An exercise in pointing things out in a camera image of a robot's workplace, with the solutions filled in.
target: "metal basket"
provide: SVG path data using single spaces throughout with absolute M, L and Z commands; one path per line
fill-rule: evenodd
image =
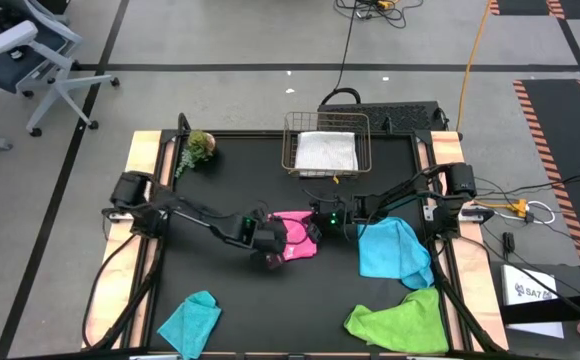
M 354 133 L 357 170 L 296 168 L 299 134 L 309 131 Z M 281 166 L 292 176 L 356 176 L 372 168 L 370 120 L 364 114 L 289 112 L 285 118 L 282 143 Z

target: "wooden frame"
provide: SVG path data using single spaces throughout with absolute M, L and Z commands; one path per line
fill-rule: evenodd
M 458 134 L 456 132 L 432 132 L 431 134 L 432 148 L 434 151 L 435 162 L 437 164 L 464 161 Z M 156 161 L 160 140 L 161 131 L 135 132 L 125 170 L 137 170 L 148 173 L 154 172 L 157 165 Z M 175 144 L 173 141 L 166 143 L 160 179 L 162 184 L 167 184 L 168 182 L 174 148 Z M 418 150 L 421 166 L 425 168 L 429 165 L 425 145 L 420 143 Z M 130 224 L 130 221 L 122 221 L 112 225 L 110 229 L 110 240 L 106 246 L 104 259 L 106 259 L 110 253 L 116 250 L 119 245 L 130 236 Z M 460 232 L 462 236 L 469 239 L 479 242 L 483 241 L 478 224 L 461 223 Z M 101 275 L 94 294 L 90 315 L 87 320 L 86 334 L 91 343 L 95 343 L 105 334 L 128 301 L 134 269 L 139 254 L 139 242 L 139 239 L 133 240 L 126 249 L 120 252 L 115 259 L 110 261 L 108 267 Z M 144 266 L 144 275 L 152 262 L 155 244 L 156 242 L 154 239 L 150 240 L 146 264 Z M 465 304 L 494 342 L 502 348 L 507 349 L 508 342 L 501 315 L 499 313 L 499 304 L 497 302 L 494 284 L 492 282 L 486 251 L 482 247 L 461 239 L 455 239 L 453 242 L 453 250 L 459 273 L 459 282 L 461 283 L 461 292 Z M 445 257 L 440 257 L 439 260 L 444 272 L 447 273 Z M 465 350 L 462 349 L 462 338 L 459 330 L 457 312 L 447 297 L 445 302 L 453 347 L 455 350 Z M 140 346 L 142 331 L 144 329 L 143 324 L 146 318 L 146 307 L 147 296 L 144 297 L 135 314 L 133 332 L 130 334 L 131 347 Z M 475 351 L 480 350 L 474 337 L 472 338 L 472 344 Z M 207 354 L 229 355 L 232 353 Z M 396 354 L 382 353 L 381 355 L 390 356 Z

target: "green cloth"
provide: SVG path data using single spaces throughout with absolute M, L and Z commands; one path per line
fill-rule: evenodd
M 401 305 L 372 312 L 355 306 L 343 326 L 368 345 L 398 352 L 429 354 L 448 351 L 435 288 L 408 294 Z

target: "office chair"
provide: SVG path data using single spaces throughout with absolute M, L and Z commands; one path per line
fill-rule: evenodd
M 120 85 L 119 79 L 110 75 L 69 79 L 75 60 L 70 56 L 83 41 L 51 12 L 36 0 L 0 0 L 0 6 L 18 10 L 27 20 L 0 34 L 0 88 L 13 94 L 20 93 L 32 98 L 35 86 L 47 83 L 49 91 L 32 114 L 26 130 L 30 135 L 41 136 L 37 127 L 39 120 L 50 106 L 63 98 L 90 129 L 99 124 L 90 120 L 74 102 L 68 91 L 110 82 Z M 14 61 L 7 52 L 20 48 L 23 59 Z

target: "teal cloth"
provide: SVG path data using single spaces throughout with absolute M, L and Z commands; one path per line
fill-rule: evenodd
M 412 227 L 396 217 L 366 228 L 359 239 L 359 266 L 361 276 L 401 279 L 411 289 L 427 288 L 434 282 L 428 250 L 419 244 Z
M 357 305 L 343 326 L 368 345 L 392 351 L 411 354 L 448 351 L 439 312 L 439 292 L 434 288 L 410 293 L 401 305 L 386 310 L 372 312 Z
M 194 293 L 157 330 L 184 360 L 201 356 L 221 309 L 207 291 Z

